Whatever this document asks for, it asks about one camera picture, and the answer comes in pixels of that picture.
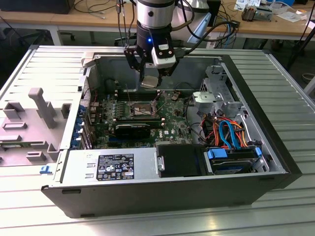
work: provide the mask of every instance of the blue cable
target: blue cable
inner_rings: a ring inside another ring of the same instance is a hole
[[[241,149],[239,143],[237,142],[237,139],[235,138],[235,134],[234,134],[234,130],[233,130],[233,126],[230,122],[228,122],[227,120],[223,120],[220,123],[219,126],[219,134],[220,134],[220,138],[222,139],[222,141],[228,146],[229,149],[232,149],[231,144],[225,139],[224,135],[223,135],[223,125],[227,124],[228,128],[230,129],[230,133],[231,133],[231,139],[232,139],[232,143],[233,146],[235,146],[236,149]]]
[[[228,27],[228,33],[230,33],[230,32],[231,32],[230,24],[228,24],[228,25],[227,25],[227,27]],[[224,46],[224,48],[226,48],[226,47],[227,47],[229,39],[230,39],[230,37],[229,37],[229,38],[227,38],[227,40],[226,40],[226,42],[225,42],[225,46]]]

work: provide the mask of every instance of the wooden desk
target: wooden desk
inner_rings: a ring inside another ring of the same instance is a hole
[[[269,39],[282,39],[279,38],[279,35],[282,37],[293,36],[293,37],[301,37],[304,29],[305,29],[305,21],[297,21],[290,22],[285,19],[282,19],[276,15],[272,17],[270,22],[265,21],[253,21],[247,22],[242,20],[242,12],[234,10],[234,3],[236,0],[224,0],[224,7],[226,12],[231,16],[232,20],[236,20],[241,22],[239,31],[237,33],[238,37],[247,37],[246,35],[250,35],[251,38],[269,38]],[[310,11],[308,7],[312,7],[314,4],[313,1],[308,1],[306,5],[295,4],[293,7],[298,9],[306,8],[305,10]],[[218,27],[214,31],[225,31],[225,27]],[[305,35],[307,36],[311,32],[311,29],[308,28],[306,30]]]
[[[241,22],[237,37],[245,38],[268,38],[268,39],[287,39],[298,40],[305,28],[305,21],[298,21],[295,23],[286,21],[278,16],[273,16],[271,22],[242,21],[241,11],[235,11],[234,4],[236,0],[223,0],[223,5],[227,13],[232,16],[232,19]],[[104,0],[88,0],[88,5],[103,3]],[[306,10],[310,11],[313,1],[309,1],[307,5],[294,5],[295,8],[308,7]],[[109,1],[105,5],[96,6],[93,10],[101,10],[115,5],[115,1]],[[85,2],[77,5],[77,8],[82,11],[87,11]],[[126,10],[126,24],[129,26],[132,20],[131,3],[125,4]],[[62,40],[59,35],[60,30],[81,30],[81,31],[108,31],[118,32],[117,12],[115,8],[104,11],[104,14],[95,15],[104,16],[105,19],[96,17],[88,13],[78,12],[72,9],[67,15],[51,14],[51,13],[28,13],[28,12],[1,12],[0,15],[8,21],[14,28],[26,29],[45,29],[49,30],[54,44],[62,45]],[[123,27],[123,18],[121,14],[120,25]],[[6,23],[0,20],[0,28],[7,27]],[[136,20],[132,25],[132,32],[135,32]],[[225,27],[220,26],[216,28],[210,35],[211,38],[217,38],[225,32]]]

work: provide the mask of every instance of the yellow wire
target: yellow wire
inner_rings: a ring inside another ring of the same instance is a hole
[[[244,131],[242,131],[242,135],[243,135],[243,142],[244,142],[244,145],[245,145],[246,147],[248,147],[248,145],[247,145],[246,142],[245,142]]]

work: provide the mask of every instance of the metal case frame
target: metal case frame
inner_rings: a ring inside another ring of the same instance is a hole
[[[41,191],[71,218],[248,205],[266,192],[284,188],[302,173],[244,81],[230,56],[221,58],[263,135],[287,173],[187,177],[181,180],[85,186],[43,186]],[[68,152],[63,155],[66,166]]]

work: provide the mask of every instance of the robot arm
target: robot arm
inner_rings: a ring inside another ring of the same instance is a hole
[[[172,34],[177,39],[187,41],[188,38],[193,37],[195,42],[198,40],[194,47],[196,48],[216,27],[212,27],[203,35],[210,15],[209,7],[205,0],[190,1],[194,3],[194,7],[187,0],[180,0],[180,7],[176,8],[175,0],[138,0],[137,4],[132,1],[137,7],[137,43],[136,46],[127,46],[124,52],[130,68],[140,73],[140,82],[143,82],[144,79],[145,63],[153,63],[158,70],[157,83],[152,86],[158,87],[162,82],[162,77],[171,76],[180,59],[192,51],[174,49],[171,32],[176,32],[176,34]],[[195,18],[194,10],[196,11],[197,6],[203,9],[203,11],[200,9],[197,11],[195,20],[197,23],[194,23],[193,27],[196,33],[199,32],[199,35],[194,34],[188,26]],[[231,22],[221,22],[220,24],[231,24]],[[140,56],[140,62],[136,59],[135,53]]]

